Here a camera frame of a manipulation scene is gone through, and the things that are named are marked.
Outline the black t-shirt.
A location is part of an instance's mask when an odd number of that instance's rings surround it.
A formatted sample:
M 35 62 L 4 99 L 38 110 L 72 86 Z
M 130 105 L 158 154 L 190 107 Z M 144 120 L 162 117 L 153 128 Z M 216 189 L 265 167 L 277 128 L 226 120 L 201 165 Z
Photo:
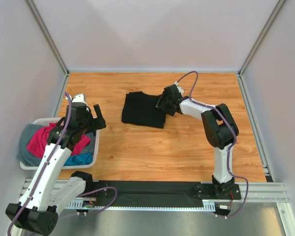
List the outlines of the black t-shirt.
M 163 129 L 166 114 L 156 108 L 159 98 L 160 95 L 149 95 L 142 91 L 126 94 L 121 121 L 133 125 Z

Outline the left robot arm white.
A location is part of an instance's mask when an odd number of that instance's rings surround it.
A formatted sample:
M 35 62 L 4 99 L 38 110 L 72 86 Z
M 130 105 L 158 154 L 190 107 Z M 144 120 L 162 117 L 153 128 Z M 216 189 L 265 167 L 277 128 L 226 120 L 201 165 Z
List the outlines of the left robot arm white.
M 82 136 L 95 134 L 106 127 L 98 104 L 94 105 L 94 110 L 95 118 L 86 103 L 69 103 L 66 116 L 49 133 L 43 158 L 29 187 L 18 203 L 9 203 L 5 210 L 11 220 L 8 235 L 15 226 L 48 236 L 55 228 L 60 213 L 74 198 L 89 197 L 93 193 L 92 175 L 81 171 L 74 172 L 69 182 L 57 193 L 52 194 L 52 190 L 62 167 Z

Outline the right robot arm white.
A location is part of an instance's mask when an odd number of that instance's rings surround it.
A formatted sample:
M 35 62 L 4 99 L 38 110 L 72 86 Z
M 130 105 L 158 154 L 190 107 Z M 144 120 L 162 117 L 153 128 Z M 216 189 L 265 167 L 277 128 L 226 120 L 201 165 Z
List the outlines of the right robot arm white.
M 212 183 L 197 183 L 193 188 L 199 199 L 241 199 L 239 186 L 231 174 L 233 146 L 239 134 L 238 127 L 225 104 L 213 106 L 182 96 L 178 84 L 164 88 L 156 108 L 173 116 L 189 115 L 202 121 L 206 139 L 214 150 Z

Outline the blue t-shirt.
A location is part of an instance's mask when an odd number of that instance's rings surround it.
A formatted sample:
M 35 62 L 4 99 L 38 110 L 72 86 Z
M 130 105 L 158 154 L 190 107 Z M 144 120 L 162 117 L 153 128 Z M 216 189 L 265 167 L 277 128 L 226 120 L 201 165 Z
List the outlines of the blue t-shirt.
M 64 166 L 80 166 L 80 165 L 88 165 L 93 161 L 93 154 L 92 153 L 85 153 L 79 155 L 72 155 L 70 156 Z

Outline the white plastic laundry basket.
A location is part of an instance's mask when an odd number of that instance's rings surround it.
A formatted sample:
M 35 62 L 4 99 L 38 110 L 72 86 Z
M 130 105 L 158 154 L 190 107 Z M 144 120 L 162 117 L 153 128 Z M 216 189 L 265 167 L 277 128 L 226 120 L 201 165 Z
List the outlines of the white plastic laundry basket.
M 50 122 L 58 122 L 60 118 L 39 118 L 35 120 L 32 124 L 47 126 Z M 99 138 L 100 138 L 100 131 L 98 130 L 96 134 L 87 134 L 87 137 L 91 138 L 91 143 L 89 146 L 83 149 L 82 154 L 85 153 L 92 153 L 93 154 L 93 161 L 88 165 L 80 165 L 80 166 L 63 166 L 62 169 L 83 169 L 83 168 L 90 168 L 96 163 L 96 158 L 98 154 L 99 148 Z M 24 170 L 37 170 L 38 167 L 27 167 L 20 161 L 20 167 Z

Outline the pink t-shirt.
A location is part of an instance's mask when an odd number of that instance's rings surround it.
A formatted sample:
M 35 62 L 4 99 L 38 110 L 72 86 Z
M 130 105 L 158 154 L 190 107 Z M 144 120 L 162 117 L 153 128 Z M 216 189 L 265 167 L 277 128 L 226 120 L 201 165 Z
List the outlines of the pink t-shirt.
M 50 122 L 48 126 L 42 126 L 37 124 L 30 124 L 31 128 L 36 129 L 32 135 L 29 143 L 27 144 L 27 150 L 35 157 L 42 158 L 45 147 L 47 145 L 47 138 L 50 131 L 56 126 L 55 122 Z M 80 155 L 83 149 L 89 146 L 91 138 L 86 135 L 82 136 L 82 139 L 75 145 L 71 155 Z

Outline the grey t-shirt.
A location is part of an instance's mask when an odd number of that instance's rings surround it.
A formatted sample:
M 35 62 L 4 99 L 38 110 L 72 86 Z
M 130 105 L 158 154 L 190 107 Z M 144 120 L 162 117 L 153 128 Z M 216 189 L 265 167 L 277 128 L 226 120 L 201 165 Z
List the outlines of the grey t-shirt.
M 17 159 L 27 167 L 38 167 L 41 159 L 34 156 L 27 150 L 27 145 L 42 126 L 37 124 L 28 124 L 21 133 L 19 138 Z

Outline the black base mat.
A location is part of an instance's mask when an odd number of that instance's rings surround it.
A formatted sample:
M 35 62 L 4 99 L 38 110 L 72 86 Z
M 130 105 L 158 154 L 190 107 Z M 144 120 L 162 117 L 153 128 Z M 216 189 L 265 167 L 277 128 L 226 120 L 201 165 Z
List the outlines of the black base mat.
M 203 200 L 240 200 L 237 184 L 218 190 L 212 183 L 179 181 L 121 181 L 93 182 L 94 189 L 114 187 L 117 198 L 113 207 L 202 207 Z

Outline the aluminium frame post left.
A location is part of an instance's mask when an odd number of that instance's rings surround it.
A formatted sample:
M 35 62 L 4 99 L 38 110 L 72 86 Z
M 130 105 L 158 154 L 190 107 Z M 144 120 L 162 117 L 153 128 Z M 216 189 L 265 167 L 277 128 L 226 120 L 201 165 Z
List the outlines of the aluminium frame post left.
M 62 56 L 60 55 L 60 52 L 52 39 L 52 36 L 37 8 L 37 5 L 33 0 L 25 0 L 25 4 L 27 5 L 28 9 L 30 10 L 35 22 L 37 23 L 43 37 L 45 38 L 49 48 L 51 49 L 54 57 L 56 58 L 56 61 L 58 62 L 59 66 L 61 67 L 62 71 L 66 76 L 69 75 L 69 69 L 67 68 Z

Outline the aluminium frame post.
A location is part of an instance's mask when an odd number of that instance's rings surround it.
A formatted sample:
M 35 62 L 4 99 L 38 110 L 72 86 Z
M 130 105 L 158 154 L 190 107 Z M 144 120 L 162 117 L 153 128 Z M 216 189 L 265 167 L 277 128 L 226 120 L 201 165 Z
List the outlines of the aluminium frame post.
M 280 12 L 282 11 L 283 7 L 287 3 L 287 0 L 278 0 L 275 4 L 273 10 L 271 11 L 268 19 L 266 20 L 265 25 L 263 26 L 261 32 L 259 33 L 255 43 L 253 44 L 250 52 L 248 53 L 246 59 L 244 60 L 243 65 L 241 66 L 240 70 L 238 71 L 237 75 L 239 77 L 243 76 L 245 71 L 247 70 L 250 62 L 254 58 L 255 54 L 261 47 L 262 43 L 264 42 L 265 38 L 267 37 L 268 33 L 270 32 L 273 24 L 275 23 L 276 19 L 278 18 Z
M 59 66 L 61 67 L 62 71 L 66 76 L 69 75 L 69 69 L 67 68 L 62 56 L 60 55 L 60 52 L 52 39 L 52 36 L 37 8 L 37 5 L 33 0 L 25 0 L 25 4 L 27 5 L 28 9 L 30 10 L 35 22 L 37 23 L 43 37 L 45 38 L 49 48 L 51 49 L 54 57 L 56 58 L 56 61 L 58 62 Z

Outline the aluminium frame post right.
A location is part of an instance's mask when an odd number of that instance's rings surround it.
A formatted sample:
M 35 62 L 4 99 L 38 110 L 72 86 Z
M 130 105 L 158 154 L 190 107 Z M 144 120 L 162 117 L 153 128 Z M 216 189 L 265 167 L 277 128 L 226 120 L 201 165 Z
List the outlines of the aluminium frame post right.
M 255 54 L 261 47 L 262 43 L 264 42 L 265 38 L 267 37 L 268 33 L 270 32 L 273 24 L 275 23 L 276 19 L 278 18 L 280 12 L 282 11 L 283 7 L 287 3 L 287 0 L 278 0 L 275 4 L 273 10 L 271 11 L 268 19 L 266 20 L 265 25 L 263 26 L 261 32 L 259 33 L 255 43 L 253 44 L 250 52 L 248 53 L 246 59 L 244 60 L 243 65 L 241 66 L 240 70 L 238 71 L 237 75 L 239 77 L 243 76 L 245 71 L 247 70 L 250 62 L 254 58 Z

